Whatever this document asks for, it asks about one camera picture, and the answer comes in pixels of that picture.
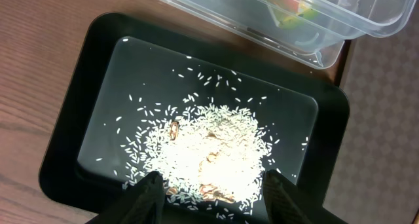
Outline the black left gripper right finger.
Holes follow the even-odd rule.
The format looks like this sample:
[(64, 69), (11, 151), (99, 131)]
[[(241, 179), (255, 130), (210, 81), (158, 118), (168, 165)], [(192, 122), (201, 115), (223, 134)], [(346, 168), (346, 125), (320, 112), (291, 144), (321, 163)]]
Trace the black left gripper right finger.
[(346, 224), (276, 170), (263, 175), (263, 198), (273, 224)]

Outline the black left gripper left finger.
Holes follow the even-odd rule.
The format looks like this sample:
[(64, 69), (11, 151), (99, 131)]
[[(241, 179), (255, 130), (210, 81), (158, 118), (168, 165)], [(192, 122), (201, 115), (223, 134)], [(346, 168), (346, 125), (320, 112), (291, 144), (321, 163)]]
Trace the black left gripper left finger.
[(86, 224), (160, 224), (164, 198), (162, 176), (154, 171)]

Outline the rice and food scraps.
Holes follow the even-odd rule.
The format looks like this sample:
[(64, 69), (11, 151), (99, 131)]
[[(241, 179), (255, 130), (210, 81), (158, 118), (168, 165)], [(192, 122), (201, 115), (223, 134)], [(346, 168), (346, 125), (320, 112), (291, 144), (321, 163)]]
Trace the rice and food scraps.
[(265, 171), (296, 181), (317, 113), (304, 94), (124, 37), (78, 161), (123, 188), (157, 171), (167, 204), (249, 223), (265, 218)]

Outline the green snack wrapper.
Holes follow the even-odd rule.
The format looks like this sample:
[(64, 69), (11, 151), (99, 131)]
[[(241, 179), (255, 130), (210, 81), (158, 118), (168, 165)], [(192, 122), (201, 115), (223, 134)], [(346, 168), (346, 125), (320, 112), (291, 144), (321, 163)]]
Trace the green snack wrapper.
[(280, 29), (294, 29), (319, 15), (310, 5), (295, 0), (265, 0), (272, 19)]

